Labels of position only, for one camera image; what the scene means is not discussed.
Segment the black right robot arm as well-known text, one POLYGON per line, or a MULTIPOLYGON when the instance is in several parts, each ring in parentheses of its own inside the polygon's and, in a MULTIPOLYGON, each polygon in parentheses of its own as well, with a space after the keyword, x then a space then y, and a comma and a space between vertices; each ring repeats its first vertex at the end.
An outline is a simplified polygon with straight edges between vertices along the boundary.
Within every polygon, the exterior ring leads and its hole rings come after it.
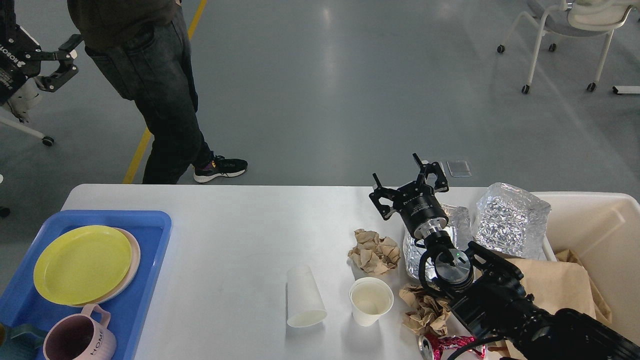
POLYGON ((521 285, 523 273, 514 264, 470 241, 466 250, 455 248, 445 231, 449 219, 436 193, 450 187, 439 162, 419 166, 416 180, 401 187, 384 187, 374 176, 370 200, 383 219, 400 214, 423 248, 418 263, 422 288, 448 301, 452 314, 474 335, 449 358, 463 351, 508 340, 528 360, 637 360, 637 344, 585 313, 564 308, 555 314, 538 307, 535 297, 521 285))

